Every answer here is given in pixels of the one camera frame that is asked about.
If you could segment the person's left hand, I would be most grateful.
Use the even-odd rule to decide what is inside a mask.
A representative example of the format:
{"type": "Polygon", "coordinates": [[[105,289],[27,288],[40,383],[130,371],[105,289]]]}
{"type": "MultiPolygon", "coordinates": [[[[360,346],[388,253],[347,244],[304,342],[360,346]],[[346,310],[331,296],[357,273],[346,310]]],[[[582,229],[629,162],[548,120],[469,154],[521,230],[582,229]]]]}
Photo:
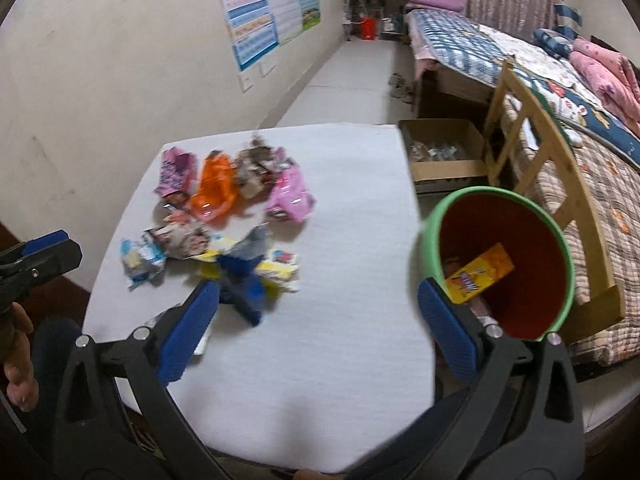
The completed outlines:
{"type": "Polygon", "coordinates": [[[35,408],[39,398],[39,386],[35,378],[28,338],[34,326],[20,304],[12,304],[11,314],[15,326],[14,339],[3,362],[3,373],[8,380],[6,394],[14,406],[22,412],[30,412],[35,408]]]}

